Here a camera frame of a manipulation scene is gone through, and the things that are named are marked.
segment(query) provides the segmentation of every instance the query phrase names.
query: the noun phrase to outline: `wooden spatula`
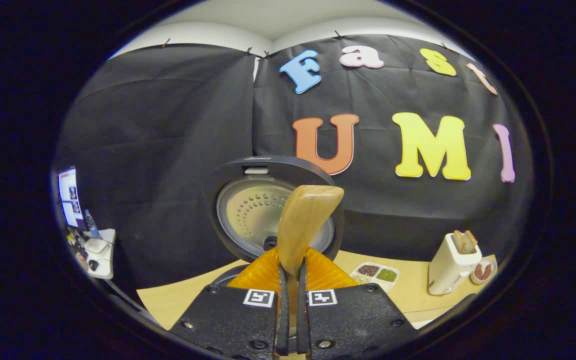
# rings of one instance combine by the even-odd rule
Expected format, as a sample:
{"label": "wooden spatula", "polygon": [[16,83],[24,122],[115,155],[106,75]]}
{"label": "wooden spatula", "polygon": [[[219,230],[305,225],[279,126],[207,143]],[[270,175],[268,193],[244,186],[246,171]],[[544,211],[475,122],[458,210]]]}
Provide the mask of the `wooden spatula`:
{"label": "wooden spatula", "polygon": [[277,231],[277,251],[279,263],[286,272],[291,326],[296,320],[299,269],[304,255],[343,197],[341,187],[301,185],[290,194],[283,207]]}

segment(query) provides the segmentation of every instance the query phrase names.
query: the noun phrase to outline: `open lid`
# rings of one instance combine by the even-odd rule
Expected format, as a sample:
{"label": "open lid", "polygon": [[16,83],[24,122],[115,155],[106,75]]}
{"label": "open lid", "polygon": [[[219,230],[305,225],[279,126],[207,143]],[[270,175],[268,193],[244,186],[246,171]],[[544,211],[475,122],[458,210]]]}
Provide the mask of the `open lid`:
{"label": "open lid", "polygon": [[[334,185],[310,161],[291,156],[259,155],[236,159],[214,169],[203,199],[217,235],[238,258],[253,262],[277,244],[282,210],[300,185]],[[344,229],[340,204],[311,240],[311,248],[333,260]]]}

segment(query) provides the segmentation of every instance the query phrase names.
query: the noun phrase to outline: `computer mouse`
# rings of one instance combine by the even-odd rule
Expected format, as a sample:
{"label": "computer mouse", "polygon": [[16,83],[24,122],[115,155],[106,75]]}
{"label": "computer mouse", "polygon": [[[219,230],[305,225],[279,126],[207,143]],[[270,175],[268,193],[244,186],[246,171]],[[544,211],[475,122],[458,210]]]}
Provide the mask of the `computer mouse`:
{"label": "computer mouse", "polygon": [[95,260],[90,260],[88,262],[88,266],[90,266],[90,270],[95,271],[95,269],[97,269],[97,267],[99,266],[99,262],[96,262]]}

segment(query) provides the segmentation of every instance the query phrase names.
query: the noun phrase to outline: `white toaster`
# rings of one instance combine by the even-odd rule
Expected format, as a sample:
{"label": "white toaster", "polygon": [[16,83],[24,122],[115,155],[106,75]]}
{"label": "white toaster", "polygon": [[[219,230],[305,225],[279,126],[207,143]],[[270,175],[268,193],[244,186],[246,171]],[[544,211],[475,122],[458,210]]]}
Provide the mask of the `white toaster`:
{"label": "white toaster", "polygon": [[453,234],[446,234],[428,268],[428,292],[434,296],[453,292],[481,260],[482,251],[478,245],[475,245],[474,253],[461,254],[455,247]]}

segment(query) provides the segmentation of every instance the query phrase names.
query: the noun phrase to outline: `computer monitor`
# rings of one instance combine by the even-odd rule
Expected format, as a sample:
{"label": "computer monitor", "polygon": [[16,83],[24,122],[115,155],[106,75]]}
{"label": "computer monitor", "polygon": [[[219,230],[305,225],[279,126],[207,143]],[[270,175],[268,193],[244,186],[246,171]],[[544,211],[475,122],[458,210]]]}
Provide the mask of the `computer monitor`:
{"label": "computer monitor", "polygon": [[57,182],[66,225],[78,230],[87,230],[83,216],[84,210],[80,204],[80,194],[77,189],[75,167],[71,166],[68,170],[58,173]]}

